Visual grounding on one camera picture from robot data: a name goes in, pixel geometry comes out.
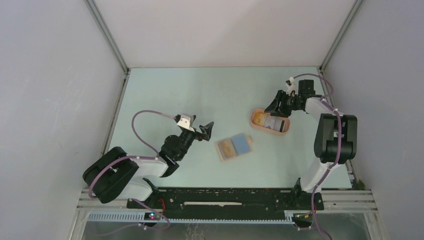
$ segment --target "table surface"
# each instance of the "table surface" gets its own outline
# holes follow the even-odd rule
[[[195,141],[179,169],[171,176],[148,177],[157,187],[291,188],[315,158],[314,140],[318,122],[303,111],[290,116],[284,136],[253,129],[250,116],[266,108],[285,81],[302,73],[317,73],[315,67],[193,67],[133,68],[123,96],[110,148],[122,147],[130,155],[153,156],[131,128],[133,115],[156,110],[169,115],[197,115],[193,127],[214,121],[209,142]],[[314,77],[315,91],[323,94]],[[176,123],[166,117],[142,113],[135,128],[145,141],[160,150],[168,135],[179,135]],[[253,152],[223,163],[214,143],[245,133],[253,140]],[[335,169],[323,188],[351,188],[346,167]]]

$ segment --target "card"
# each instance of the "card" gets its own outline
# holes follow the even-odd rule
[[[230,138],[220,141],[219,148],[221,149],[225,159],[232,158],[237,155],[236,149],[234,149]]]
[[[267,115],[265,113],[257,112],[255,113],[253,117],[253,124],[263,127],[265,124],[266,118],[267,118]]]
[[[263,127],[267,129],[274,129],[275,122],[276,122],[276,117],[269,115],[266,117],[265,124],[263,125]]]

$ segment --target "plastic container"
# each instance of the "plastic container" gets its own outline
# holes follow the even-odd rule
[[[275,134],[275,135],[278,135],[278,136],[284,136],[289,131],[289,128],[290,128],[290,119],[289,118],[279,117],[279,116],[277,117],[281,120],[284,120],[284,129],[281,132],[281,131],[276,131],[276,130],[273,130],[273,129],[269,129],[269,128],[254,124],[254,117],[255,117],[256,113],[264,113],[264,109],[263,108],[256,108],[255,110],[253,110],[252,114],[250,115],[250,125],[252,126],[252,128],[260,130],[260,131],[264,131],[264,132],[267,132],[267,133],[270,133],[270,134]]]

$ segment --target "purple cable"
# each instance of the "purple cable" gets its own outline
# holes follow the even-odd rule
[[[159,111],[154,111],[154,110],[141,110],[141,111],[139,111],[139,112],[137,112],[136,114],[134,114],[134,116],[132,117],[132,121],[131,121],[131,127],[132,127],[132,131],[134,132],[134,134],[135,134],[135,136],[138,138],[138,140],[140,140],[142,143],[144,143],[147,147],[149,147],[149,148],[151,148],[155,153],[156,153],[156,157],[158,157],[159,156],[159,152],[158,152],[158,150],[156,150],[156,148],[154,148],[152,145],[150,145],[150,144],[148,144],[147,142],[145,142],[140,136],[139,136],[139,134],[137,133],[137,131],[136,131],[136,128],[134,127],[134,120],[136,120],[136,117],[139,115],[139,114],[142,114],[142,113],[152,113],[152,114],[158,114],[158,115],[161,115],[161,116],[164,116],[164,117],[167,117],[167,118],[170,118],[170,119],[174,119],[175,117],[174,116],[171,116],[171,115],[168,115],[168,114],[165,114],[165,113],[162,113],[162,112],[159,112]]]
[[[294,76],[293,78],[296,79],[296,78],[299,78],[299,77],[302,77],[302,76],[313,76],[313,77],[317,77],[317,78],[321,79],[322,81],[324,81],[330,87],[330,92],[328,94],[322,96],[320,100],[323,100],[326,97],[330,97],[334,93],[334,87],[333,87],[333,85],[331,85],[331,83],[327,79],[325,79],[325,77],[320,76],[318,74],[313,74],[313,73],[302,73],[302,74],[299,74],[297,76]]]
[[[318,189],[318,186],[320,186],[324,180],[327,178],[327,176],[330,174],[331,169],[336,166],[339,163],[339,159],[340,159],[340,153],[342,150],[342,119],[340,118],[340,114],[337,110],[334,109],[334,107],[332,107],[330,104],[328,104],[326,101],[321,101],[328,109],[332,110],[335,115],[337,116],[337,153],[335,156],[335,161],[333,164],[331,164],[327,170],[325,171],[324,175],[322,176],[322,178],[318,181],[318,183],[315,185],[315,187],[312,190],[312,197],[311,197],[311,205],[312,205],[312,217],[313,217],[313,221],[315,222],[315,226],[316,229],[318,230],[319,234],[321,235],[321,237],[323,239],[325,239],[324,234],[327,234],[328,237],[332,240],[333,238],[328,234],[328,232],[326,232],[324,229],[322,229],[317,222],[317,216],[316,213],[314,211],[314,197],[315,197],[315,192]]]
[[[143,226],[146,229],[152,229],[152,230],[158,230],[159,231],[159,230],[165,230],[165,229],[167,229],[167,228],[169,228],[171,226],[170,220],[166,216],[164,216],[162,213],[154,210],[153,208],[150,208],[149,206],[147,206],[146,204],[142,203],[141,201],[139,201],[137,199],[132,198],[132,200],[135,201],[136,203],[140,204],[141,206],[145,207],[146,209],[154,212],[155,214],[160,215],[163,219],[165,219],[166,223],[168,223],[168,224],[166,226],[163,226],[163,227],[151,227],[151,226],[146,226],[146,225],[141,224],[141,223],[131,223],[131,224],[122,226],[122,227],[120,227],[120,228],[118,228],[116,230],[110,231],[110,232],[106,232],[106,233],[93,233],[93,232],[90,232],[90,234],[91,235],[94,235],[94,236],[97,236],[97,237],[104,237],[104,236],[115,234],[115,233],[117,233],[117,232],[119,232],[121,230],[124,230],[126,228],[129,228],[129,227],[136,227],[136,226],[140,227],[140,226]]]
[[[88,188],[88,196],[91,198],[91,199],[95,199],[95,198],[97,198],[96,196],[94,196],[93,195],[93,188],[94,188],[94,186],[96,185],[96,183],[97,183],[97,181],[103,176],[103,174],[105,174],[106,173],[106,171],[108,171],[111,167],[113,167],[115,164],[117,164],[117,163],[119,163],[119,162],[121,162],[121,161],[124,161],[124,160],[127,160],[127,159],[137,159],[137,158],[140,158],[140,159],[147,159],[147,160],[155,160],[158,156],[159,156],[159,152],[153,147],[153,146],[151,146],[150,144],[148,144],[147,142],[145,142],[139,135],[138,135],[138,133],[137,133],[137,131],[136,131],[136,128],[134,127],[134,120],[136,119],[136,117],[139,115],[139,114],[141,114],[141,113],[153,113],[153,114],[158,114],[158,115],[161,115],[161,116],[164,116],[164,117],[167,117],[167,118],[170,118],[170,119],[175,119],[175,117],[174,116],[171,116],[171,115],[168,115],[168,114],[165,114],[165,113],[162,113],[162,112],[159,112],[159,111],[154,111],[154,110],[141,110],[141,111],[139,111],[139,112],[137,112],[133,117],[132,117],[132,121],[131,121],[131,127],[132,127],[132,131],[134,132],[134,134],[137,136],[137,138],[142,142],[142,143],[144,143],[146,146],[148,146],[149,148],[151,148],[155,153],[156,153],[156,156],[123,156],[123,157],[120,157],[120,158],[118,158],[118,159],[116,159],[116,160],[114,160],[113,162],[111,162],[109,165],[107,165],[105,168],[103,168],[98,174],[97,174],[97,176],[95,176],[95,178],[94,178],[94,180],[91,182],[91,185],[89,186],[89,188]],[[162,213],[160,213],[160,212],[158,212],[158,211],[156,211],[156,210],[154,210],[154,209],[152,209],[152,208],[150,208],[149,206],[147,206],[146,204],[144,204],[144,203],[142,203],[141,201],[139,201],[139,200],[137,200],[137,199],[132,199],[132,200],[134,200],[136,203],[138,203],[138,204],[140,204],[141,206],[143,206],[144,208],[146,208],[146,209],[148,209],[148,210],[150,210],[150,211],[152,211],[152,212],[154,212],[154,213],[156,213],[156,214],[158,214],[159,216],[161,216],[161,218],[163,218],[163,219],[165,219],[165,221],[168,223],[168,225],[167,226],[165,226],[165,227],[150,227],[150,226],[146,226],[146,225],[143,225],[145,228],[149,228],[149,229],[153,229],[153,230],[164,230],[164,229],[167,229],[170,225],[171,225],[171,222],[169,221],[169,219],[166,217],[166,216],[164,216]],[[101,234],[97,234],[97,233],[91,233],[92,235],[95,235],[95,236],[107,236],[107,235],[111,235],[111,234],[114,234],[114,233],[117,233],[117,232],[119,232],[119,231],[121,231],[121,230],[123,230],[123,229],[126,229],[126,228],[129,228],[129,227],[134,227],[134,226],[140,226],[140,223],[133,223],[133,224],[128,224],[128,225],[125,225],[125,226],[123,226],[123,227],[120,227],[120,228],[118,228],[118,229],[116,229],[116,230],[114,230],[114,231],[111,231],[111,232],[108,232],[108,233],[101,233]]]

